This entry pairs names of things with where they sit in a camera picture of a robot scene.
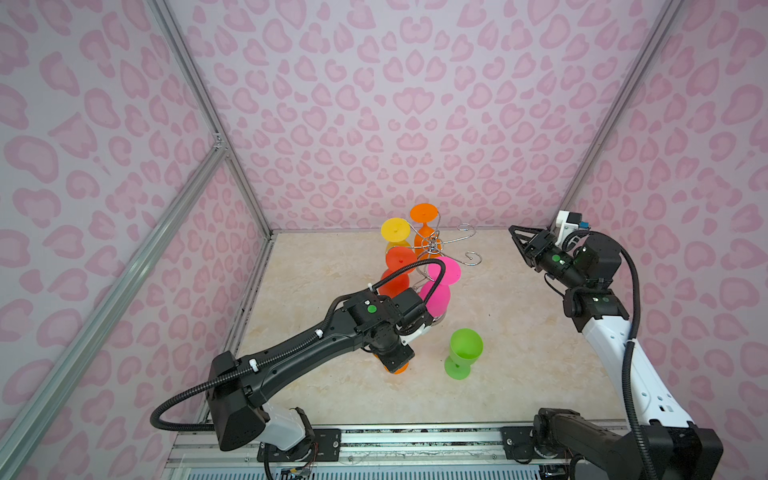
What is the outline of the orange wine glass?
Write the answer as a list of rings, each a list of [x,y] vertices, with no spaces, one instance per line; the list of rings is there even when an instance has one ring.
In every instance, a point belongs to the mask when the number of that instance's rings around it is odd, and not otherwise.
[[[430,223],[439,218],[438,209],[429,203],[415,205],[410,211],[411,219],[418,224],[413,240],[414,251],[419,259],[435,258],[442,252],[439,232]]]
[[[414,357],[414,353],[412,350],[405,350],[382,354],[374,353],[374,356],[389,373],[397,375],[407,369],[410,360]]]

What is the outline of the pink wine glass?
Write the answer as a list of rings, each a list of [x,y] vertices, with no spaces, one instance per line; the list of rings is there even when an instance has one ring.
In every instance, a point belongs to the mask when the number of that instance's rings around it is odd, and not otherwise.
[[[438,260],[445,264],[446,271],[441,282],[437,285],[435,292],[426,302],[427,311],[432,317],[435,318],[440,317],[446,313],[451,300],[450,287],[456,284],[462,275],[461,267],[455,260],[448,257],[438,257]],[[421,290],[419,291],[419,296],[423,300],[426,299],[427,295],[431,291],[440,272],[441,268],[437,264],[429,264],[426,266],[426,273],[429,277],[429,280],[422,286]]]

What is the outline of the green wine glass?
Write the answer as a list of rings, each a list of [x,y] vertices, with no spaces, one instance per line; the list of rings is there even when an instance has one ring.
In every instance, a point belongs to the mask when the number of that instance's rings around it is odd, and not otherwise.
[[[454,380],[464,380],[484,351],[482,337],[469,328],[456,330],[449,342],[450,353],[444,361],[445,373]]]

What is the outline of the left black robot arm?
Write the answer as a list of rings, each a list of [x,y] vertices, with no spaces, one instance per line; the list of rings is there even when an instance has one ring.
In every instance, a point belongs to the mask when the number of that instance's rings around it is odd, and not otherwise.
[[[415,356],[405,340],[434,323],[426,302],[408,288],[394,298],[370,289],[338,297],[317,325],[261,352],[240,358],[216,356],[209,379],[223,379],[206,394],[219,449],[232,451],[252,441],[283,450],[302,449],[314,436],[300,408],[268,404],[280,390],[323,364],[367,350],[394,373]]]

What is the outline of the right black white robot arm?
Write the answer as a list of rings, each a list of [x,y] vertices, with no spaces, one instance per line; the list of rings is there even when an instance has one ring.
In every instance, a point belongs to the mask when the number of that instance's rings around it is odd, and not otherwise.
[[[525,263],[564,286],[562,306],[597,354],[621,400],[628,431],[619,435],[580,413],[542,407],[531,447],[540,456],[568,453],[610,479],[711,479],[724,446],[676,401],[639,341],[639,274],[628,250],[602,233],[577,227],[563,238],[547,229],[512,226]]]

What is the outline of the red wine glass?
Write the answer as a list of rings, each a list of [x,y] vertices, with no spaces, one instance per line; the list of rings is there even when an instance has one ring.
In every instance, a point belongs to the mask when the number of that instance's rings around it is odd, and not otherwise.
[[[387,278],[389,275],[405,266],[414,263],[416,260],[416,254],[410,248],[402,246],[391,248],[385,255],[387,270],[382,274],[381,278]],[[403,293],[410,287],[409,274],[412,271],[413,269],[410,269],[407,272],[397,276],[393,280],[387,282],[385,285],[379,288],[379,293],[390,298],[395,298],[399,294]]]

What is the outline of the yellow wine glass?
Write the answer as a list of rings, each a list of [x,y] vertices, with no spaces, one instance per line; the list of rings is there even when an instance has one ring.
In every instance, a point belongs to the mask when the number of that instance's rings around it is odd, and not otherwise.
[[[395,217],[386,220],[380,228],[381,236],[387,241],[385,251],[396,247],[411,248],[409,241],[412,233],[411,225],[403,218]]]

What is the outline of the left diagonal aluminium strut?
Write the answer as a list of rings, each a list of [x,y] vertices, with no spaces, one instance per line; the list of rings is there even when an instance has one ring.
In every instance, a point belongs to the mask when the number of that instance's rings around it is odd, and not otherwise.
[[[211,149],[11,424],[1,443],[3,479],[21,473],[227,155],[225,146]]]

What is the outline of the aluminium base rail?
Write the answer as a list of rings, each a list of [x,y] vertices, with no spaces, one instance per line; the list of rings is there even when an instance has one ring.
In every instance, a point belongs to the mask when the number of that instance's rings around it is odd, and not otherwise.
[[[541,456],[525,422],[332,425],[332,447],[315,460],[265,461],[251,444],[222,452],[211,434],[184,433],[164,479],[604,479],[571,452]]]

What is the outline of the right corner aluminium post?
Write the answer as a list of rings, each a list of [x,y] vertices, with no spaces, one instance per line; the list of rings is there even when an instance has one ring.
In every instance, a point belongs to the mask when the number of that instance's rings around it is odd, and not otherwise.
[[[562,201],[551,219],[550,228],[555,227],[559,211],[568,210],[574,203],[577,194],[586,182],[587,176],[599,160],[610,135],[619,124],[622,115],[630,107],[643,78],[664,48],[670,32],[675,28],[680,12],[685,8],[685,4],[686,1],[683,0],[668,0],[662,4],[658,16],[649,29],[649,33],[646,35],[627,75],[622,80],[605,118],[599,123],[596,135],[586,150],[572,181],[568,185]]]

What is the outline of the corner aluminium post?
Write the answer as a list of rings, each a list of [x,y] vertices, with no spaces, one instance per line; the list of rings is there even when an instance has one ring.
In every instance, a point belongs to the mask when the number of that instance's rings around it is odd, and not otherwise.
[[[165,0],[150,0],[147,1],[147,5],[152,11],[158,26],[168,42],[171,54],[175,58],[181,73],[189,86],[192,96],[194,97],[209,130],[216,140],[216,144],[220,145],[224,150],[225,162],[234,176],[236,185],[244,196],[246,206],[256,220],[259,231],[267,239],[271,239],[273,231],[266,221],[265,214],[258,203],[255,191],[247,178],[245,169],[234,150],[226,128],[216,110],[212,95],[206,87],[200,70],[195,63],[191,48],[184,38],[183,31],[177,21],[171,3]]]
[[[668,0],[662,4],[658,16],[649,29],[649,33],[646,35],[627,75],[622,80],[605,118],[599,123],[596,135],[586,150],[572,181],[568,185],[562,201],[551,219],[550,228],[555,227],[559,211],[568,210],[574,203],[577,194],[586,182],[587,176],[599,160],[610,135],[619,124],[622,115],[630,107],[643,78],[664,48],[670,32],[675,28],[680,12],[685,8],[685,4],[686,1],[683,0]]]

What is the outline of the left corner aluminium post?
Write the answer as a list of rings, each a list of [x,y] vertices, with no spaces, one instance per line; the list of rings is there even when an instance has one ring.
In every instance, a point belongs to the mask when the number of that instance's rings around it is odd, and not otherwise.
[[[183,31],[177,21],[171,3],[165,0],[150,0],[147,1],[147,5],[152,11],[158,26],[168,42],[171,54],[175,58],[181,73],[189,86],[192,96],[194,97],[209,130],[216,140],[216,144],[220,145],[224,150],[225,162],[234,176],[236,185],[244,196],[246,206],[256,220],[259,231],[267,239],[271,239],[273,231],[266,221],[265,214],[258,203],[255,191],[247,178],[245,169],[234,150],[226,128],[216,110],[212,95],[206,87],[200,70],[195,63],[191,48],[184,38]]]

